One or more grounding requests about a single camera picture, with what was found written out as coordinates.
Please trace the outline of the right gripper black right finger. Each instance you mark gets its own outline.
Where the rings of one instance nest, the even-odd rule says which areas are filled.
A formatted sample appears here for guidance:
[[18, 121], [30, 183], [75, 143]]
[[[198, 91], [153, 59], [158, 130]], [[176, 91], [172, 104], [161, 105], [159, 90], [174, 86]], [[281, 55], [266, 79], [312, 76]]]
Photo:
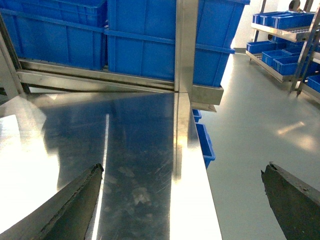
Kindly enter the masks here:
[[320, 191], [274, 162], [261, 171], [270, 208], [288, 240], [320, 238]]

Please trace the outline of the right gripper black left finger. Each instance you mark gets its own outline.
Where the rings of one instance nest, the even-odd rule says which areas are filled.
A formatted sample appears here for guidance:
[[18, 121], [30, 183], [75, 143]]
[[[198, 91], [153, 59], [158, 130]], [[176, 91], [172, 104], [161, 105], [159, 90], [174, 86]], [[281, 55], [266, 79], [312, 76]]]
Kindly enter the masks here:
[[28, 216], [0, 234], [2, 240], [84, 240], [99, 196], [100, 163], [81, 175]]

